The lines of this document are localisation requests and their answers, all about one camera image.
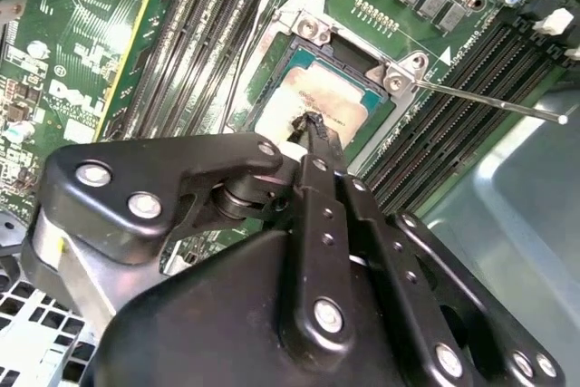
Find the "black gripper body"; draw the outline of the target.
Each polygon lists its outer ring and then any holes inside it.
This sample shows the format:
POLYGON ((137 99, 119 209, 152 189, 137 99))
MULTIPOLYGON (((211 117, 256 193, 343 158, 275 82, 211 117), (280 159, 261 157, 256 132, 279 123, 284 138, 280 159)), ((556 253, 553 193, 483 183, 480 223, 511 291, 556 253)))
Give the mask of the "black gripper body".
POLYGON ((369 267, 351 263, 354 349, 336 369, 304 368, 279 336, 294 234, 252 236, 133 298, 108 325, 86 386, 402 386, 369 267))

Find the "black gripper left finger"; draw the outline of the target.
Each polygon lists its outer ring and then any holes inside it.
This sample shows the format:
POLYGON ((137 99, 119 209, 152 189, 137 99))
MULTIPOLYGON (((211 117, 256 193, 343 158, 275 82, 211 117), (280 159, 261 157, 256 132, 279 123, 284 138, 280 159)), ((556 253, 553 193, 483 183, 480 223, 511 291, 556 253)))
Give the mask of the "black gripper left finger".
POLYGON ((345 210, 316 113, 281 147, 254 132, 66 146, 46 161, 32 247, 104 335, 133 298, 268 232, 292 232, 278 330, 304 363, 354 342, 345 210))

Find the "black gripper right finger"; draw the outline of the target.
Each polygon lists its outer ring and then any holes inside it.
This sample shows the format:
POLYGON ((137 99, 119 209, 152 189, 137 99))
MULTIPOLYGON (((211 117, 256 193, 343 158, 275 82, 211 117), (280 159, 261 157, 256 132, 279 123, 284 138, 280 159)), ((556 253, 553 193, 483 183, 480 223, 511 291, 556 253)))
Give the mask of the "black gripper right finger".
POLYGON ((547 349, 425 225, 407 211, 381 213, 347 172, 338 134, 322 122, 316 133, 404 385, 566 385, 547 349))

